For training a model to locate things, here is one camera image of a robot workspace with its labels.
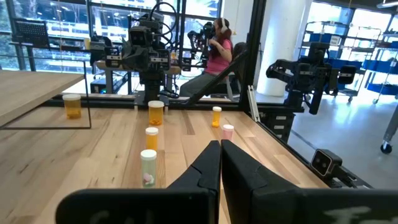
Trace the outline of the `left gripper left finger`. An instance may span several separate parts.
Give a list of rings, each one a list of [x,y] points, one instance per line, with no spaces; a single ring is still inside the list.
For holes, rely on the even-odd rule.
[[[165,189],[82,189],[57,206],[56,224],[218,224],[221,146],[210,141]]]

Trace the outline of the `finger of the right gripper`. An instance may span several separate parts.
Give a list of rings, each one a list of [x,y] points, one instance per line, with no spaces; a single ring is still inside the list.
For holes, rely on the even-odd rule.
[[[122,46],[121,65],[126,70],[136,71],[137,69],[135,68],[134,60],[133,60],[132,56],[135,54],[137,46],[132,45],[129,40],[128,41],[122,40],[122,43],[123,43],[123,46]]]
[[[136,53],[137,56],[137,63],[136,63],[136,70],[137,71],[144,71],[149,68],[150,58],[149,52],[151,50],[151,46],[137,46]]]

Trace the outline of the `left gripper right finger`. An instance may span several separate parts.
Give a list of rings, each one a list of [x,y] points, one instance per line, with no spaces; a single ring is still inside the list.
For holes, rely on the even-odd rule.
[[[232,224],[398,224],[398,191],[300,188],[233,142],[221,147]]]

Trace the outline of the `green medicine bottle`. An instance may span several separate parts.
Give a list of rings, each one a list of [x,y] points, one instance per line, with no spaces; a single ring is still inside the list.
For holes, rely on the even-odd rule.
[[[142,186],[151,188],[155,186],[156,180],[157,152],[153,149],[141,151]]]

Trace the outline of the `large orange medicine bottle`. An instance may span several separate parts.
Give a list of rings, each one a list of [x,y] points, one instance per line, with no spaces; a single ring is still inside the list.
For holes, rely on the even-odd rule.
[[[67,119],[81,118],[81,96],[78,94],[66,94],[62,96]]]
[[[153,126],[160,126],[163,121],[164,102],[149,101],[149,124]]]

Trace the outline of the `pink medicine bottle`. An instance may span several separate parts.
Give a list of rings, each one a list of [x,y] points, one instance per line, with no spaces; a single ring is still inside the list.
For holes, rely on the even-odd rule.
[[[222,126],[222,139],[232,140],[234,133],[234,126],[231,124],[224,124]]]

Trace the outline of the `wooden shelf, black legs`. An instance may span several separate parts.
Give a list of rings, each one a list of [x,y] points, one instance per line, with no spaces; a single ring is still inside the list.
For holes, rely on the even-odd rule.
[[[41,107],[42,104],[84,80],[87,84],[86,62],[83,73],[55,73],[0,70],[0,130],[79,130],[91,129],[90,97],[85,95],[88,126],[12,127],[11,124]]]

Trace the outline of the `black computer case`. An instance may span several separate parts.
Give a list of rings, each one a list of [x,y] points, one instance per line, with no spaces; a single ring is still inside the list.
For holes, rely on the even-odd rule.
[[[113,90],[108,91],[107,87],[106,87],[106,79],[100,78],[100,79],[93,80],[90,83],[90,90],[91,90],[91,93],[113,94],[113,93],[117,93],[123,85],[124,85],[123,80],[114,79],[113,80]]]

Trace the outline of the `person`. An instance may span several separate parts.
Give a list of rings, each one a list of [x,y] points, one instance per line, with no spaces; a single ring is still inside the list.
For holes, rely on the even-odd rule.
[[[210,52],[207,67],[201,75],[192,78],[180,87],[181,97],[191,97],[209,84],[217,75],[226,69],[233,60],[232,31],[229,21],[223,17],[213,21],[215,37],[209,40]]]

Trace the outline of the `black controller boxes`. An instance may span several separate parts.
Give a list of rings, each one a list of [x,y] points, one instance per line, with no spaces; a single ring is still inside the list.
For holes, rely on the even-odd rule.
[[[294,118],[294,113],[267,113],[262,122],[281,140],[288,142]]]

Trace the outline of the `black perforated panel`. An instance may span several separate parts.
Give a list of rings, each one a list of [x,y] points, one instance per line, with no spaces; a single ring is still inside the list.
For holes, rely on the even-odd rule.
[[[12,41],[30,43],[40,47],[50,47],[47,23],[31,19],[13,19],[16,31],[12,34]]]

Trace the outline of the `white round pillar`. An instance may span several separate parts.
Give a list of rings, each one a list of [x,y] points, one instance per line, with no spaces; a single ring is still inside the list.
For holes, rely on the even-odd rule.
[[[267,0],[264,14],[265,35],[257,92],[266,96],[283,96],[285,83],[267,78],[266,70],[278,59],[297,60],[299,43],[313,0]]]

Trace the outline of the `grey cart leg with caster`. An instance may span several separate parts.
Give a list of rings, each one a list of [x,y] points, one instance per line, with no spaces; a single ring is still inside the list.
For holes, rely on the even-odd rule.
[[[384,133],[383,141],[380,146],[380,150],[382,153],[390,154],[392,152],[391,139],[394,137],[397,129],[398,129],[398,105],[396,106],[392,114],[391,120],[387,126],[386,132]]]

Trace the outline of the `metal rack with blue bins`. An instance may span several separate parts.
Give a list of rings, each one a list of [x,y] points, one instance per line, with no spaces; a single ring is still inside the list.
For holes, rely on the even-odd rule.
[[[381,35],[382,30],[369,26],[335,21],[308,22],[298,48],[298,56],[307,56],[311,44],[319,42],[329,45],[325,58],[334,68],[355,66],[356,74],[353,83],[340,83],[332,93],[333,96],[346,95],[348,103],[351,103],[353,98],[359,95],[367,72],[364,63],[366,60],[372,59]]]
[[[363,63],[363,68],[369,71],[365,89],[378,94],[373,99],[374,105],[382,95],[394,96],[398,100],[398,81],[388,81],[393,76],[398,78],[398,30],[390,29],[383,33],[382,40],[378,40],[375,47],[376,56]]]

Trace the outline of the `silver metal bracket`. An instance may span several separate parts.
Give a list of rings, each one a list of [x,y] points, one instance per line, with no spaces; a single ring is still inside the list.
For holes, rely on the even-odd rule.
[[[251,111],[251,117],[253,121],[255,122],[260,122],[260,115],[259,115],[259,110],[257,107],[257,101],[255,97],[255,92],[254,88],[252,85],[248,85],[248,100],[249,100],[249,106],[250,106],[250,111]]]

